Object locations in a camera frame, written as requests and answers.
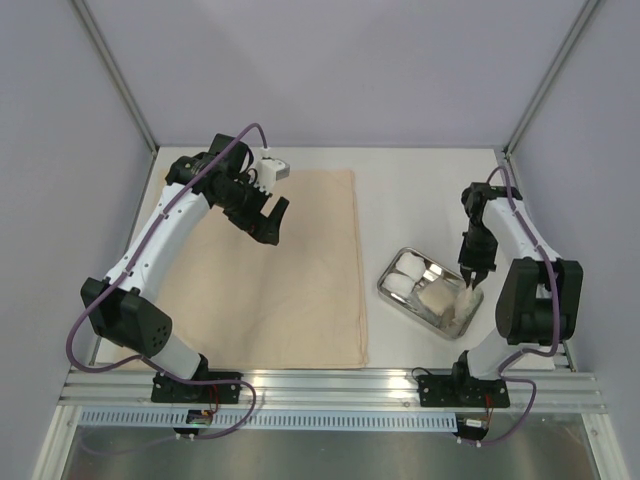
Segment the green printed glove packet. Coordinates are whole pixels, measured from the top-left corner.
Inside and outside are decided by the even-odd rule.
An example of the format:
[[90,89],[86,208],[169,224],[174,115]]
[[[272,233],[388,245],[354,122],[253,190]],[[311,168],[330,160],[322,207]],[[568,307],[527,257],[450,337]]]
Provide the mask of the green printed glove packet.
[[445,284],[432,282],[419,293],[422,305],[434,315],[441,316],[454,306],[456,296]]

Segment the right aluminium frame post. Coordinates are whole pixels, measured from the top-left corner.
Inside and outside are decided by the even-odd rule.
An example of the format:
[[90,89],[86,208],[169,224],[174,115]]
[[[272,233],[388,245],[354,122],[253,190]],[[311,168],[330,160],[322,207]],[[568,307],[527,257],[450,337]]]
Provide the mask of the right aluminium frame post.
[[582,3],[532,97],[528,101],[525,110],[510,134],[508,141],[503,147],[502,153],[507,161],[510,161],[514,157],[534,119],[540,113],[544,103],[553,91],[556,82],[568,66],[574,51],[604,5],[605,1],[602,0],[587,0]]

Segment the aluminium front rail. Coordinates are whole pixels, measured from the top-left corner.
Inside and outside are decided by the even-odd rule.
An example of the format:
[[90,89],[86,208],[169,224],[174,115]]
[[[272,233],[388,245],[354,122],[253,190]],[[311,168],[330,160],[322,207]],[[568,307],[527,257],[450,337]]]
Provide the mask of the aluminium front rail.
[[[534,413],[605,413],[604,394],[591,373],[570,370],[509,371],[537,385]],[[149,371],[86,374],[72,370],[60,406],[149,406],[154,375]],[[244,374],[267,409],[417,410],[417,384],[404,369],[253,370]]]

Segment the aluminium frame post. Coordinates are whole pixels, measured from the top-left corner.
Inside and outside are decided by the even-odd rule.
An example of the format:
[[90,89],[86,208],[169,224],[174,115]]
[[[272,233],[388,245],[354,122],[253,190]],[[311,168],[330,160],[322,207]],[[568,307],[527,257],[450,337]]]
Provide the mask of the aluminium frame post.
[[602,0],[587,0],[582,3],[532,97],[528,101],[525,110],[510,134],[508,141],[503,147],[502,153],[507,161],[510,161],[514,157],[534,119],[540,113],[544,103],[553,91],[556,82],[568,66],[574,51],[604,5],[605,1]]
[[108,41],[90,8],[89,2],[85,0],[69,0],[68,4],[88,37],[97,58],[105,69],[107,76],[109,77],[136,129],[151,152],[152,157],[156,158],[158,155],[159,144],[122,73],[118,61],[116,60],[112,49],[110,48]]

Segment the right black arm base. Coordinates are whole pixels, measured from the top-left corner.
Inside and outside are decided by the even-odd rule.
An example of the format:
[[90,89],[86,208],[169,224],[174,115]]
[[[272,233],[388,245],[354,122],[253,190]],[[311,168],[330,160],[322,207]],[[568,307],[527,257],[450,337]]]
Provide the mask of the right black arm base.
[[506,409],[510,397],[502,380],[423,374],[414,377],[421,407]]

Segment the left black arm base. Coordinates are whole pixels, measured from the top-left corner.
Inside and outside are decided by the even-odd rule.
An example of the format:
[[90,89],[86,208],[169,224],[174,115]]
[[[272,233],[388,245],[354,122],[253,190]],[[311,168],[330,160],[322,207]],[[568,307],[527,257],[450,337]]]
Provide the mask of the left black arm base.
[[156,374],[151,393],[152,403],[162,404],[237,404],[242,379],[240,372],[201,372],[196,381],[204,385],[190,385]]

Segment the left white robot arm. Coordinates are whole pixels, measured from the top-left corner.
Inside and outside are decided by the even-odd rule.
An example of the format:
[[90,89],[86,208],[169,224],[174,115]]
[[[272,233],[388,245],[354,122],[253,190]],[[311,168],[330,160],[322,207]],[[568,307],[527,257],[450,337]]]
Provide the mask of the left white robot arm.
[[269,151],[255,157],[244,142],[218,134],[208,150],[175,160],[149,219],[123,257],[101,279],[81,288],[94,333],[175,378],[174,388],[197,401],[209,389],[203,357],[187,346],[156,306],[160,287],[192,230],[218,207],[256,242],[277,245],[289,202],[262,210],[289,165]]

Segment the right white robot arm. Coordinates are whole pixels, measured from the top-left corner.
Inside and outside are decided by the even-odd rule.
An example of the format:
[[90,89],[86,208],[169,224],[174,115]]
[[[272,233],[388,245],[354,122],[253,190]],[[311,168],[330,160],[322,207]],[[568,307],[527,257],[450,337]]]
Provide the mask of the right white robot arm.
[[452,367],[452,396],[472,405],[486,392],[500,391],[504,372],[521,358],[552,358],[559,344],[572,337],[584,272],[579,262],[563,258],[541,237],[516,188],[473,182],[461,203],[468,228],[458,264],[466,286],[476,289],[495,271],[498,252],[509,262],[494,329]]

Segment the white gauze pad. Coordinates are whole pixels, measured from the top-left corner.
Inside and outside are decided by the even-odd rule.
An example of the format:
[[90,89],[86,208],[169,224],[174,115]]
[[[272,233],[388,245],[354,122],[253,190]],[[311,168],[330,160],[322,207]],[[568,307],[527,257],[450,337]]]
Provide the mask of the white gauze pad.
[[413,292],[415,281],[402,273],[392,272],[385,277],[383,286],[391,294],[407,299]]
[[411,252],[404,252],[396,261],[395,269],[414,282],[419,282],[426,271],[426,265],[422,257]]

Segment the stainless steel tray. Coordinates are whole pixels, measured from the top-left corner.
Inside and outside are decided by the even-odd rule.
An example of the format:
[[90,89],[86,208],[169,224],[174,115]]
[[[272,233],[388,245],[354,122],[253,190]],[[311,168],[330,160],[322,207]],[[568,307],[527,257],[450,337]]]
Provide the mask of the stainless steel tray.
[[377,281],[387,303],[443,338],[463,337],[484,300],[452,270],[416,249],[400,249]]

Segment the left aluminium frame post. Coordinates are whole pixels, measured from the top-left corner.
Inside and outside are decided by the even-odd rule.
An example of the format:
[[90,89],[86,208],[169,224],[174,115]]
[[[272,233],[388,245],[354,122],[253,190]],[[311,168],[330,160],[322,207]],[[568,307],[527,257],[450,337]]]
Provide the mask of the left aluminium frame post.
[[69,0],[68,4],[88,37],[97,58],[105,69],[107,76],[109,77],[136,129],[151,152],[152,157],[156,158],[158,155],[159,144],[122,73],[118,61],[116,60],[112,49],[110,48],[108,41],[90,8],[89,2],[85,0]]

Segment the beige cloth mat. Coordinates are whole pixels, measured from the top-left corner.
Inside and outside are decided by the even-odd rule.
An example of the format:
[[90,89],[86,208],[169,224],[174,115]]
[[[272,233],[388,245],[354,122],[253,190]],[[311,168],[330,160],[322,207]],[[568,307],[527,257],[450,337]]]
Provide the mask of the beige cloth mat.
[[278,245],[263,245],[214,208],[191,231],[156,306],[213,368],[366,365],[367,319],[355,174],[294,171]]

